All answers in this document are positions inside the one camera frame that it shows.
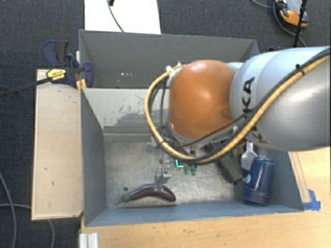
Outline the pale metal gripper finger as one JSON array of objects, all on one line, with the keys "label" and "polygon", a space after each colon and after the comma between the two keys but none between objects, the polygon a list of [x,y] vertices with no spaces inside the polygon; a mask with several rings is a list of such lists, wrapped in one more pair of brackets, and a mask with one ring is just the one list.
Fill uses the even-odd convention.
[{"label": "pale metal gripper finger", "polygon": [[146,145],[146,150],[147,150],[147,152],[150,152],[150,153],[162,152],[160,145],[158,145],[154,142],[148,142]]},{"label": "pale metal gripper finger", "polygon": [[169,164],[160,164],[154,174],[154,188],[162,191],[164,185],[172,177]]}]

